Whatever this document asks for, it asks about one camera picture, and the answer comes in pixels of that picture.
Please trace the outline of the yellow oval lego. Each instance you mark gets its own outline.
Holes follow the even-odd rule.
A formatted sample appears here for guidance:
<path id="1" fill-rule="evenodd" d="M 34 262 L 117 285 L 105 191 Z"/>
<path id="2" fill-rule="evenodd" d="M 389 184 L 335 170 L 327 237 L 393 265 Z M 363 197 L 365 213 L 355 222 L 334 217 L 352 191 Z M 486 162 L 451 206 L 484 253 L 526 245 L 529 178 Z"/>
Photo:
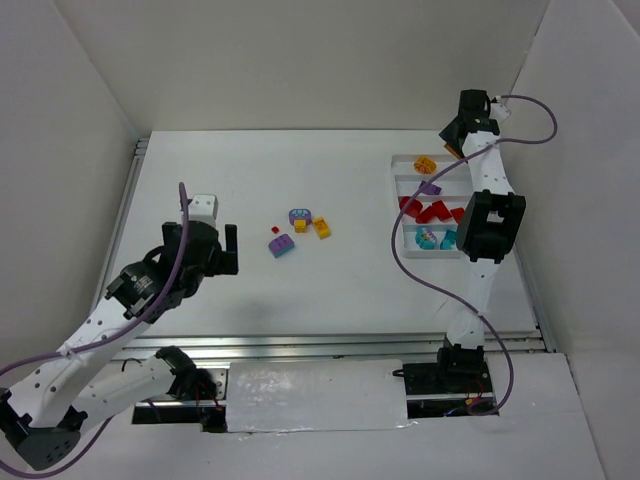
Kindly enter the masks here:
<path id="1" fill-rule="evenodd" d="M 421 175 L 431 175 L 437 171 L 437 163 L 428 156 L 419 156 L 413 163 L 414 170 Z"/>

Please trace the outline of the purple curved lego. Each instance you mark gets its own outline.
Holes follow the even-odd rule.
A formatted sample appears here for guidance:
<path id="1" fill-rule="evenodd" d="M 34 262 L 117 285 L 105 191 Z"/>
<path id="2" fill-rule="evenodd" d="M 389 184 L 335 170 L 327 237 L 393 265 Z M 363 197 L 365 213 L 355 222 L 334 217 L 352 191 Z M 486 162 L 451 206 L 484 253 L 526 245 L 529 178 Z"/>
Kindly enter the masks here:
<path id="1" fill-rule="evenodd" d="M 279 258 L 295 247 L 293 239 L 288 234 L 281 234 L 271 240 L 268 249 L 274 258 Z"/>

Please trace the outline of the purple fan lego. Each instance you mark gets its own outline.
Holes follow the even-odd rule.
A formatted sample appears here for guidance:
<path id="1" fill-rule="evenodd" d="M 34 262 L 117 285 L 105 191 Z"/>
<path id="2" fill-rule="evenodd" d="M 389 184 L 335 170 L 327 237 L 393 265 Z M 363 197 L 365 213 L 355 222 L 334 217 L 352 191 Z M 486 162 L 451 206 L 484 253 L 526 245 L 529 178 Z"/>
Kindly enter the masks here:
<path id="1" fill-rule="evenodd" d="M 438 196 L 441 194 L 442 188 L 434 183 L 428 183 L 427 181 L 422 181 L 419 185 L 419 192 L 422 195 Z"/>

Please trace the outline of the purple flower lego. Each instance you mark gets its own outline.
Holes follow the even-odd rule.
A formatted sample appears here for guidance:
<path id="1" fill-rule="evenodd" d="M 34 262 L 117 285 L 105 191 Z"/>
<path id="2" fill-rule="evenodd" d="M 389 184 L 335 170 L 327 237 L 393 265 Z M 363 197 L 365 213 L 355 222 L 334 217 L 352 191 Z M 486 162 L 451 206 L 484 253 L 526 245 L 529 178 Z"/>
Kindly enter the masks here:
<path id="1" fill-rule="evenodd" d="M 309 209 L 295 208 L 289 211 L 288 220 L 291 225 L 294 225 L 298 220 L 302 220 L 306 225 L 309 225 L 312 223 L 312 214 Z"/>

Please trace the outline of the small yellow lego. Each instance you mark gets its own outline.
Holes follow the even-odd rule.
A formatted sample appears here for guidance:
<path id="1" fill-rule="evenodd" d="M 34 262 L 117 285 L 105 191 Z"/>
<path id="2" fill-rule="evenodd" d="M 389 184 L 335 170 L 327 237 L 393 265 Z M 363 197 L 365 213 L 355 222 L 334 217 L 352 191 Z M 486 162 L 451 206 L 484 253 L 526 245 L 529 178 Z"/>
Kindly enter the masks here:
<path id="1" fill-rule="evenodd" d="M 296 233 L 305 233 L 307 231 L 307 222 L 303 219 L 295 220 L 293 226 Z"/>

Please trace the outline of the red arch lego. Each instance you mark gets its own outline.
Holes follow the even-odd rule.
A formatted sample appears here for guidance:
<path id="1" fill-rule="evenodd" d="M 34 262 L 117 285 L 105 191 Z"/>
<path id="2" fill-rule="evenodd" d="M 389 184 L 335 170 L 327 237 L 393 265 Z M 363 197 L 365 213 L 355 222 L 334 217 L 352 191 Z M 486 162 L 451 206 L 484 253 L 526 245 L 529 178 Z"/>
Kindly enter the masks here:
<path id="1" fill-rule="evenodd" d="M 446 204 L 439 200 L 433 202 L 430 206 L 425 208 L 418 217 L 416 217 L 417 224 L 428 224 L 435 220 L 440 222 L 446 222 L 450 220 L 449 208 Z"/>

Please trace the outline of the yellow curved lego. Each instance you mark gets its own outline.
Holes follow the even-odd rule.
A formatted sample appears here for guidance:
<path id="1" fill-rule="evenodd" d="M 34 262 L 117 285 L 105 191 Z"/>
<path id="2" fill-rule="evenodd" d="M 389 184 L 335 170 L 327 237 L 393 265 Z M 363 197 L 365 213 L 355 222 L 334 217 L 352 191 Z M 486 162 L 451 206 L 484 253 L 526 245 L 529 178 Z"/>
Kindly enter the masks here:
<path id="1" fill-rule="evenodd" d="M 331 235 L 331 230 L 323 217 L 314 218 L 312 224 L 320 239 L 326 239 Z"/>

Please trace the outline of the teal square lego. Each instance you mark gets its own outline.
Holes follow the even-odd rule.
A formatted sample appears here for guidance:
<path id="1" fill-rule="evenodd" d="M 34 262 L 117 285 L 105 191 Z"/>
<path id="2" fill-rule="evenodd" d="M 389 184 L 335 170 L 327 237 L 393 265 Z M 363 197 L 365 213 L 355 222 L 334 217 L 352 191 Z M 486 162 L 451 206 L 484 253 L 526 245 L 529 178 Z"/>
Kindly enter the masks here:
<path id="1" fill-rule="evenodd" d="M 447 230 L 440 242 L 441 250 L 455 250 L 457 244 L 457 232 L 455 230 Z"/>

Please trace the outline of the teal oval lego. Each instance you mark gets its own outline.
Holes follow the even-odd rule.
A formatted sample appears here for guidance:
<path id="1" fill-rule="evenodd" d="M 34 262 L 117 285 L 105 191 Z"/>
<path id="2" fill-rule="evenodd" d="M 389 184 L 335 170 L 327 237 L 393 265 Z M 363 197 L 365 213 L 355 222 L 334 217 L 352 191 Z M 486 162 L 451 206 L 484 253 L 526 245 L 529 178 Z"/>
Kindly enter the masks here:
<path id="1" fill-rule="evenodd" d="M 421 250 L 435 250 L 438 239 L 430 229 L 421 227 L 416 231 L 415 243 Z"/>

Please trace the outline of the red flower lego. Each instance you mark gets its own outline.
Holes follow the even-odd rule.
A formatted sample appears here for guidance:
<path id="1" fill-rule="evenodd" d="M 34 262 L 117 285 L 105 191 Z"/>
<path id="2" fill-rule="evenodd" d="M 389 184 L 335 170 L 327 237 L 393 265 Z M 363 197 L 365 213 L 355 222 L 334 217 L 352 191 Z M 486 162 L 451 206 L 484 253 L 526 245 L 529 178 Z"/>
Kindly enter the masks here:
<path id="1" fill-rule="evenodd" d="M 423 210 L 423 204 L 419 200 L 412 200 L 409 196 L 399 198 L 399 207 L 412 218 L 418 217 Z"/>

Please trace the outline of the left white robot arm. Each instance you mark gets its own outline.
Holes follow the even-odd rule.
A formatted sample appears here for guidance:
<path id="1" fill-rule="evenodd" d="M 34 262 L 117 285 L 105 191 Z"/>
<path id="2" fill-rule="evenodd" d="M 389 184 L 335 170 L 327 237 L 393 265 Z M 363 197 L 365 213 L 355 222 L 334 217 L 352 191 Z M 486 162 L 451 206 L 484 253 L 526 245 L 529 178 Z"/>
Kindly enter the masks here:
<path id="1" fill-rule="evenodd" d="M 206 278 L 235 275 L 237 228 L 218 232 L 201 221 L 166 222 L 162 245 L 124 267 L 81 327 L 35 370 L 1 391 L 1 431 L 30 467 L 29 479 L 66 470 L 82 436 L 131 405 L 167 395 L 176 400 L 217 399 L 212 375 L 179 347 L 103 380 L 98 373 L 124 346 L 192 297 Z"/>

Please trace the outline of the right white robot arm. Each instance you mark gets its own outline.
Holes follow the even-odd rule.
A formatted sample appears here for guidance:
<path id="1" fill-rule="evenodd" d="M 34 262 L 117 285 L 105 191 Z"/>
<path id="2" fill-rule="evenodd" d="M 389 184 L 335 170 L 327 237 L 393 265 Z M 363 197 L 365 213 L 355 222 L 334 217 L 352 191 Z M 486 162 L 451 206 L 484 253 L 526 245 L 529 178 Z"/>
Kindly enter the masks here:
<path id="1" fill-rule="evenodd" d="M 456 248 L 468 260 L 467 297 L 462 312 L 449 326 L 437 355 L 444 381 L 469 381 L 482 376 L 485 324 L 494 277 L 511 252 L 526 201 L 510 185 L 499 145 L 498 121 L 484 90 L 460 93 L 458 112 L 441 132 L 445 146 L 469 165 L 473 194 L 458 223 Z"/>

